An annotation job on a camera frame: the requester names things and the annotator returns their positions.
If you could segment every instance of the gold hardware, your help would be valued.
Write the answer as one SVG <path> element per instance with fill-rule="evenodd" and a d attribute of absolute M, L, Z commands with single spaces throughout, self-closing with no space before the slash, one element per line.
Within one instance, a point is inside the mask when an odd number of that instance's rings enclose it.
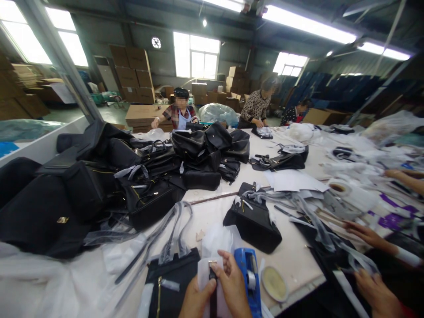
<path fill-rule="evenodd" d="M 62 217 L 59 218 L 59 220 L 56 221 L 56 223 L 65 224 L 68 220 L 69 220 L 69 218 L 62 216 Z"/>

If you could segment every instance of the clear plastic bag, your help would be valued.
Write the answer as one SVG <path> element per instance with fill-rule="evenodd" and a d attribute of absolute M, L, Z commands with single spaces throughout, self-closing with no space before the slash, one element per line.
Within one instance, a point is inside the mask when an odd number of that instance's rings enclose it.
<path fill-rule="evenodd" d="M 424 126 L 424 118 L 418 118 L 406 110 L 378 119 L 361 136 L 373 141 L 377 147 L 384 147 L 396 139 Z"/>
<path fill-rule="evenodd" d="M 226 121 L 229 126 L 239 122 L 232 108 L 218 103 L 207 104 L 200 108 L 199 116 L 203 122 Z"/>

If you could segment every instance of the white paper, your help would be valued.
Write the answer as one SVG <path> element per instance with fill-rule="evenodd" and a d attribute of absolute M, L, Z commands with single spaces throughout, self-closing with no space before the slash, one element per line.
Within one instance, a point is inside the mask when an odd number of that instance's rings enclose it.
<path fill-rule="evenodd" d="M 76 101 L 65 83 L 51 83 L 50 86 L 65 104 L 75 104 Z"/>

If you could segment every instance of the blue tape dispenser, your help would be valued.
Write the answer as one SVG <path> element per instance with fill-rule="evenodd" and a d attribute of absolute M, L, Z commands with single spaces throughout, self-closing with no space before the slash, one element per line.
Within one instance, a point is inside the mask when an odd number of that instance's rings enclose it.
<path fill-rule="evenodd" d="M 239 248 L 234 251 L 234 258 L 243 273 L 246 285 L 247 300 L 253 318 L 262 318 L 261 290 L 259 287 L 259 274 L 255 250 Z"/>

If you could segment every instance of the woman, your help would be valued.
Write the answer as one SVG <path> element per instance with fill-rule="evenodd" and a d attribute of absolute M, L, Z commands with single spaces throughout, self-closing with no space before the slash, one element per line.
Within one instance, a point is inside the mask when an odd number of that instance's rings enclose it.
<path fill-rule="evenodd" d="M 262 83 L 262 89 L 250 94 L 240 114 L 238 129 L 268 126 L 266 109 L 279 87 L 280 79 L 277 76 L 271 76 Z"/>
<path fill-rule="evenodd" d="M 188 105 L 189 91 L 177 87 L 174 89 L 175 103 L 170 105 L 162 115 L 156 117 L 151 123 L 151 127 L 156 129 L 159 124 L 164 120 L 170 120 L 174 130 L 185 130 L 186 123 L 191 122 L 192 118 L 196 116 L 196 112 L 192 106 Z"/>
<path fill-rule="evenodd" d="M 294 122 L 302 122 L 306 111 L 313 107 L 314 103 L 309 98 L 307 98 L 300 102 L 298 106 L 286 109 L 281 118 L 280 126 L 288 126 Z"/>

